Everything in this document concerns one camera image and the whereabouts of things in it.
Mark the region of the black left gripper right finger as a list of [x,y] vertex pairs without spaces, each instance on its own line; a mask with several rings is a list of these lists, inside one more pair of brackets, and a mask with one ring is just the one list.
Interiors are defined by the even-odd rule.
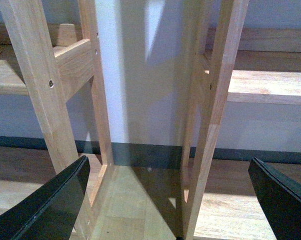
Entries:
[[301,184],[258,158],[249,177],[266,219],[278,240],[301,240]]

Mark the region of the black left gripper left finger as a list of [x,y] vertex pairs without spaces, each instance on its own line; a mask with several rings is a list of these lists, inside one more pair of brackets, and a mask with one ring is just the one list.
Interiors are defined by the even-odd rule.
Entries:
[[0,240],[68,240],[85,198],[90,163],[81,156],[0,215]]

